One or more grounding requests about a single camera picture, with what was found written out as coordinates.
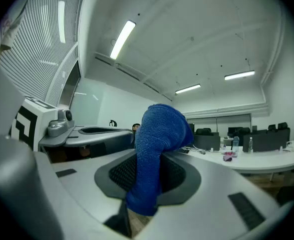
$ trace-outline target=black mesh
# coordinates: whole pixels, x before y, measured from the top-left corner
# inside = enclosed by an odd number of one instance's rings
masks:
[[[132,157],[110,169],[109,178],[119,187],[128,192],[136,182],[136,169],[137,156],[133,155]]]
[[[110,169],[109,178],[119,187],[128,192],[136,182],[136,165],[137,156],[133,155],[129,159]],[[178,187],[183,183],[185,178],[186,172],[181,166],[164,155],[160,156],[160,182],[163,193]]]
[[[160,157],[160,182],[163,193],[178,187],[185,178],[184,168],[164,155]]]

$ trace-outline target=plastic bottle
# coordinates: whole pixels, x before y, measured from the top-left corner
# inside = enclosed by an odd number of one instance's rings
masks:
[[[239,137],[234,137],[232,141],[232,157],[236,158],[239,152]]]
[[[253,142],[252,142],[252,137],[250,137],[250,140],[249,140],[248,153],[253,153]]]

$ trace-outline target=blue towel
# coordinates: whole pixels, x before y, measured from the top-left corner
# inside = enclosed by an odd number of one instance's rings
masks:
[[[129,209],[145,216],[156,213],[157,196],[161,194],[160,155],[192,141],[191,128],[179,111],[164,104],[148,108],[136,132],[137,175],[126,197]]]

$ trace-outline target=keyboard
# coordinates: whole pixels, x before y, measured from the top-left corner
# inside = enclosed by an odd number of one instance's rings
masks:
[[[177,151],[178,151],[179,153],[188,154],[190,150],[180,148],[180,149],[178,149]]]

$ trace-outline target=ceiling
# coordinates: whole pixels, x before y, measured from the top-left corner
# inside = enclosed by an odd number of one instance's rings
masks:
[[[137,25],[116,63],[171,99],[176,90],[195,84],[201,84],[203,93],[222,92],[231,83],[239,90],[258,86],[277,42],[277,0],[108,3],[112,6],[95,51],[110,56],[126,21],[134,21]],[[225,75],[248,70],[255,75],[224,80]]]

